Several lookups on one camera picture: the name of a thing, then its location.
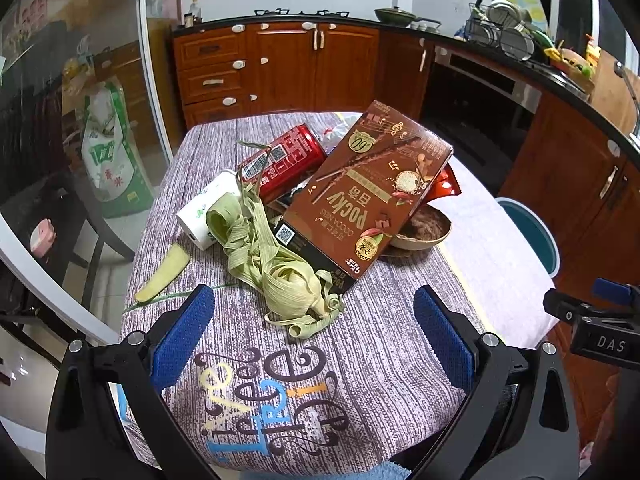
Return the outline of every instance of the pink object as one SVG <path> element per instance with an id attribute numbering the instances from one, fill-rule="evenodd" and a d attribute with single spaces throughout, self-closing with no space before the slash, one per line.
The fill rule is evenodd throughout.
<path id="1" fill-rule="evenodd" d="M 56 232 L 53 229 L 51 220 L 45 218 L 31 233 L 31 253 L 36 258 L 41 258 L 51 248 L 53 241 L 56 239 Z"/>

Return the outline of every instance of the brown snack box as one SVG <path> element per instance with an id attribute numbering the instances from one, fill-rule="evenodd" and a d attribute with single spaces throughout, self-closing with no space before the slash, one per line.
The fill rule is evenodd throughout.
<path id="1" fill-rule="evenodd" d="M 342 293 L 414 213 L 453 152 L 400 112 L 373 101 L 298 193 L 275 229 L 281 244 L 329 271 Z"/>

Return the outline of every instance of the teal trash can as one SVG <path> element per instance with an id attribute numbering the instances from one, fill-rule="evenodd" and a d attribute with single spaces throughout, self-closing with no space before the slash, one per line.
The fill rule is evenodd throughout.
<path id="1" fill-rule="evenodd" d="M 550 277 L 555 277 L 560 270 L 560 253 L 558 245 L 545 223 L 531 209 L 524 204 L 500 196 L 495 201 L 502 206 L 511 221 L 526 238 L 527 242 L 537 254 L 540 262 L 545 266 Z"/>

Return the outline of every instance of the dishwasher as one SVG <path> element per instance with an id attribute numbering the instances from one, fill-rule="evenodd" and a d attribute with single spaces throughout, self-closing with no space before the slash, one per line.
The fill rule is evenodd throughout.
<path id="1" fill-rule="evenodd" d="M 497 196 L 520 152 L 540 91 L 459 53 L 436 47 L 420 123 Z"/>

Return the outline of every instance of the black countertop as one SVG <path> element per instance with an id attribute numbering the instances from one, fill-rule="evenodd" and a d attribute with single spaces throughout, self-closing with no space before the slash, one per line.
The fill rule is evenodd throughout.
<path id="1" fill-rule="evenodd" d="M 431 32 L 424 32 L 421 30 L 413 30 L 411 28 L 396 27 L 394 25 L 384 25 L 380 22 L 374 22 L 371 20 L 361 20 L 359 18 L 340 18 L 338 16 L 318 16 L 315 14 L 270 14 L 268 16 L 240 16 L 237 18 L 225 18 L 224 20 L 214 20 L 212 22 L 205 22 L 194 27 L 184 28 L 178 26 L 174 29 L 174 38 L 193 34 L 194 32 L 210 30 L 220 27 L 232 27 L 233 25 L 249 25 L 251 23 L 269 23 L 269 22 L 313 22 L 313 23 L 336 23 L 342 25 L 356 25 L 359 27 L 372 27 L 379 28 L 381 30 L 391 30 L 393 32 L 401 32 L 403 34 L 410 34 L 416 38 L 425 38 L 428 41 L 433 41 L 439 46 L 455 48 L 459 51 L 475 54 L 476 56 L 485 57 L 505 68 L 520 74 L 526 82 L 535 83 L 541 89 L 551 92 L 557 97 L 561 98 L 567 104 L 577 109 L 582 115 L 588 118 L 593 124 L 595 124 L 601 131 L 606 134 L 609 139 L 615 141 L 619 146 L 622 153 L 624 153 L 629 161 L 640 170 L 640 148 L 638 148 L 634 142 L 626 135 L 623 135 L 619 129 L 611 124 L 606 118 L 603 117 L 595 108 L 593 108 L 588 102 L 580 99 L 577 95 L 571 93 L 566 88 L 553 81 L 551 78 L 543 75 L 540 72 L 532 70 L 524 63 L 521 63 L 511 57 L 505 56 L 499 50 L 493 48 L 487 48 L 477 43 L 471 43 L 466 41 L 456 40 L 450 36 L 443 36 L 441 34 L 433 34 Z"/>

